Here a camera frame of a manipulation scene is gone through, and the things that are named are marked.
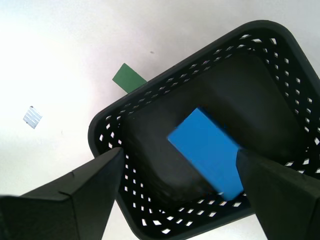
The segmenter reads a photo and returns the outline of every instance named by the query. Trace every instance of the green paper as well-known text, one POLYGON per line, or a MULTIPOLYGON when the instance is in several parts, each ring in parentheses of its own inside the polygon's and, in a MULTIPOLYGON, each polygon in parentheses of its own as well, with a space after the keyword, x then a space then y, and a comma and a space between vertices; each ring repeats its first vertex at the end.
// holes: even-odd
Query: green paper
POLYGON ((127 94, 147 82, 125 63, 120 67, 112 80, 125 90, 127 94))

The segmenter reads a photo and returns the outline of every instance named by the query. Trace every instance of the blue rectangle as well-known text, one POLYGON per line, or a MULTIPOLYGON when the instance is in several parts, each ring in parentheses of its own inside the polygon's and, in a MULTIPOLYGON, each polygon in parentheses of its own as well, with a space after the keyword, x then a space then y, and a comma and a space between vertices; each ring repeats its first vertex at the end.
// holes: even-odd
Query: blue rectangle
POLYGON ((200 109, 195 109, 168 140, 227 201, 244 189, 236 167, 238 146, 200 109))

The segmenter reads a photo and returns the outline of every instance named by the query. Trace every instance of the basket rim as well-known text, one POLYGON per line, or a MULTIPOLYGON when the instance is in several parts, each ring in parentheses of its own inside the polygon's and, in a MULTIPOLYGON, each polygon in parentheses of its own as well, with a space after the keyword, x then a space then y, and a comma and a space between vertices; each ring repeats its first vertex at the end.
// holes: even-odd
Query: basket rim
MULTIPOLYGON (((206 52, 213 51, 217 48, 217 46, 220 46, 224 42, 227 42, 231 39, 233 39, 237 35, 244 34, 245 32, 252 31, 255 29, 267 29, 276 32, 278 35, 282 36, 283 39, 285 39, 286 44, 291 48, 292 54, 297 59, 298 64, 301 66, 302 71, 305 73, 307 79, 311 83, 311 86, 314 88, 316 94, 320 96, 320 81, 319 77, 316 74, 315 70, 311 66, 310 62, 308 61, 306 55, 300 48, 298 42, 296 41, 295 37, 292 35, 292 33, 283 25, 269 21, 269 20, 255 20, 250 21, 248 23, 245 23, 234 30, 230 31, 229 33, 223 35, 222 37, 218 38, 214 42, 210 43, 209 45, 205 46, 204 48, 200 49, 196 53, 192 54, 191 56, 187 57, 186 59, 182 60, 178 64, 172 66, 165 72, 161 73, 160 75, 154 77, 141 87, 135 89, 134 91, 126 94, 119 100, 115 101, 111 105, 107 106, 105 109, 101 110, 99 113, 95 115, 95 117, 92 119, 89 129, 88 129, 88 143, 91 152, 93 153, 94 157, 97 157, 100 155, 97 146, 95 145, 95 129, 97 125, 99 124, 99 121, 101 118, 103 118, 105 115, 107 115, 108 112, 112 112, 116 108, 122 106, 125 102, 128 101, 128 99, 134 98, 135 96, 142 94, 145 91, 145 88, 152 87, 164 79, 167 79, 170 77, 173 73, 189 66, 191 63, 193 63, 195 60, 197 60, 200 56, 205 54, 206 52)), ((144 240, 154 240, 154 238, 150 238, 146 234, 144 234, 131 215, 129 214, 129 211, 127 209, 127 206, 120 194, 117 195, 116 201, 118 202, 121 212, 124 215, 127 223, 129 224, 131 230, 133 233, 139 238, 144 240)), ((202 226, 198 226, 195 228, 192 228, 190 230, 187 230, 183 233, 180 233, 179 235, 172 236, 169 238, 165 238, 166 240, 184 240, 188 239, 197 235, 200 235, 202 233, 205 233, 207 231, 210 231, 214 228, 220 227, 224 225, 226 222, 234 222, 234 219, 244 218, 247 216, 250 216, 254 214, 254 210, 252 208, 243 209, 241 211, 238 211, 236 213, 230 214, 228 216, 222 217, 221 219, 211 222, 202 226)))

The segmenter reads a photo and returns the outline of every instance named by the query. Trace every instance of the white surface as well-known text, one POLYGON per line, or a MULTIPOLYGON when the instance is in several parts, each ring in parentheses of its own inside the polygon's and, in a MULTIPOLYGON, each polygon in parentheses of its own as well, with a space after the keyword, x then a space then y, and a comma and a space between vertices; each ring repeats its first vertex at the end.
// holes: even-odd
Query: white surface
MULTIPOLYGON (((249 21, 286 26, 320 72, 318 0, 0 0, 0 194, 20 195, 91 160, 94 115, 125 95, 127 63, 150 80, 249 21), (33 130, 29 106, 43 115, 33 130)), ((115 204, 104 240, 137 239, 115 204)), ((265 240, 255 216, 194 240, 265 240)))

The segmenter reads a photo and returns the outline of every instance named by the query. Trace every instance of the black basket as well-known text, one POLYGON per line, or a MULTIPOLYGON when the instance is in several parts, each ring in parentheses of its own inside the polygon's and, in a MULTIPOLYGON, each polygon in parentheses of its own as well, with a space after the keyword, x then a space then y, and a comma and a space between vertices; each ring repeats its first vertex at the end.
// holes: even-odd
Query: black basket
MULTIPOLYGON (((283 26, 265 20, 236 28, 98 113, 88 132, 94 156, 122 147, 121 128, 127 116, 238 53, 254 54, 263 60, 300 127, 308 134, 306 156, 288 162, 287 167, 320 178, 319 78, 292 34, 283 26)), ((135 170, 135 160, 126 148, 124 151, 125 169, 116 200, 140 239, 187 239, 253 213, 245 194, 228 202, 219 195, 209 195, 188 202, 177 211, 164 212, 150 199, 135 170)))

